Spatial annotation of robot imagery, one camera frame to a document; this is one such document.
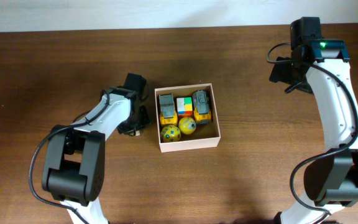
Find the multicolour puzzle cube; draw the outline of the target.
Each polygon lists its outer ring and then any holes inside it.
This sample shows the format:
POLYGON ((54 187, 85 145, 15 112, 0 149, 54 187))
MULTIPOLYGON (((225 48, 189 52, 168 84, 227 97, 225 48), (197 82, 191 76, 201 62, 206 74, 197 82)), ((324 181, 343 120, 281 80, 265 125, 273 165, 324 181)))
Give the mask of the multicolour puzzle cube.
POLYGON ((177 98, 177 114, 179 118, 193 116, 193 103, 191 97, 177 98))

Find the yellow grey dump truck toy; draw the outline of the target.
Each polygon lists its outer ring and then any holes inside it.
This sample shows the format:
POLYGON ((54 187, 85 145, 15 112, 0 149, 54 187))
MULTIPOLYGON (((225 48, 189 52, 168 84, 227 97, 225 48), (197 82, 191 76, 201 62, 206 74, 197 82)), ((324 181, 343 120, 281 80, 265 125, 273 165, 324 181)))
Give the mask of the yellow grey dump truck toy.
POLYGON ((176 126, 178 124, 178 114, 175 109, 173 94, 159 95, 158 99, 160 105, 160 124, 162 126, 169 124, 176 126))

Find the yellow ball blue letters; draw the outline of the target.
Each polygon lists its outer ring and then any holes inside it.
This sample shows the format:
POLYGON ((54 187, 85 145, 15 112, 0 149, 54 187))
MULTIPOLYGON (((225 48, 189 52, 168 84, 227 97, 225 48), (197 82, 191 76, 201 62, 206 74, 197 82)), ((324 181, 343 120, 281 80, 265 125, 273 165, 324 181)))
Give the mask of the yellow ball blue letters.
POLYGON ((163 142, 177 142, 181 138, 181 131, 177 126, 169 124, 162 128, 160 135, 163 142))

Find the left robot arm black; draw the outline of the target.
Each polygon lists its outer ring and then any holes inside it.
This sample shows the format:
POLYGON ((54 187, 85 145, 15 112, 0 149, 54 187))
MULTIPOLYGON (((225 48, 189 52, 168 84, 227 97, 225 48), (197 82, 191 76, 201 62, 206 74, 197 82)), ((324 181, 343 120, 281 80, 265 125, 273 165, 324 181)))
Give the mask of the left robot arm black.
POLYGON ((56 125, 43 140, 47 152, 42 188, 52 205, 68 210, 73 223, 107 223, 99 194, 104 182, 105 142, 114 131, 136 136, 150 124, 147 81, 128 73, 122 86, 101 92, 99 103, 69 126, 56 125))

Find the white cardboard box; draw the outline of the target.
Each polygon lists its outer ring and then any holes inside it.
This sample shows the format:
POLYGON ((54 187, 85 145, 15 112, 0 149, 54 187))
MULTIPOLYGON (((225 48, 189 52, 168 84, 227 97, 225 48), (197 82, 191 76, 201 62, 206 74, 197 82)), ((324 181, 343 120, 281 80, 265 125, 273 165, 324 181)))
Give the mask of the white cardboard box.
POLYGON ((190 149, 201 149, 208 147, 217 147, 221 139, 218 114, 214 99, 214 91, 211 83, 171 86, 156 88, 154 90, 155 110, 157 116, 157 136, 161 152, 184 151, 190 149), (162 130, 160 124, 159 96, 172 93, 174 97, 191 96, 196 90, 206 90, 209 96, 209 105, 212 111, 212 123, 197 125, 195 132, 191 135, 184 135, 177 142, 163 142, 160 133, 162 130))

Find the yellow grey mixer truck toy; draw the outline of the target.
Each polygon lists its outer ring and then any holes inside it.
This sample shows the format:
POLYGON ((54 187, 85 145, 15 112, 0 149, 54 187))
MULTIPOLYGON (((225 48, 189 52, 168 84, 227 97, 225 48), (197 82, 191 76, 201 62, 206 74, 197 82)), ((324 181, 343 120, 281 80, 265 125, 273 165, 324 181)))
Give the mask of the yellow grey mixer truck toy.
POLYGON ((192 95, 193 114, 197 124, 208 124, 212 122, 212 112, 209 106, 209 97, 205 90, 197 90, 192 95))

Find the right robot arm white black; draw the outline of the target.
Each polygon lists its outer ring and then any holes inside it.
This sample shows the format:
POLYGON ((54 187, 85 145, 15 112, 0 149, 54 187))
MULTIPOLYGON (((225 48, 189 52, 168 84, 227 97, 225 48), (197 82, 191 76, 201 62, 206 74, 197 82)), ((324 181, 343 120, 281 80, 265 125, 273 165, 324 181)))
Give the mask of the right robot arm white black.
POLYGON ((322 223, 358 203, 358 105, 351 84, 350 56, 342 40, 325 39, 318 17, 290 26, 291 55, 273 63, 270 81, 287 92, 314 95, 324 134, 322 154, 298 164, 305 191, 279 212, 275 223, 322 223))

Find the yellow ball with eye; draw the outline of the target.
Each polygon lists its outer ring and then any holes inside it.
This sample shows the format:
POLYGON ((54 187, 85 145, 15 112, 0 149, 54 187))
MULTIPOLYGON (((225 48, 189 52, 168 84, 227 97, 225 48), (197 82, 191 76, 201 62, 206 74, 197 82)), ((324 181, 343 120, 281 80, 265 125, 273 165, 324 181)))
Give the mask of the yellow ball with eye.
POLYGON ((196 130, 196 122, 192 117, 184 117, 179 120, 178 127, 183 134, 193 134, 196 130))

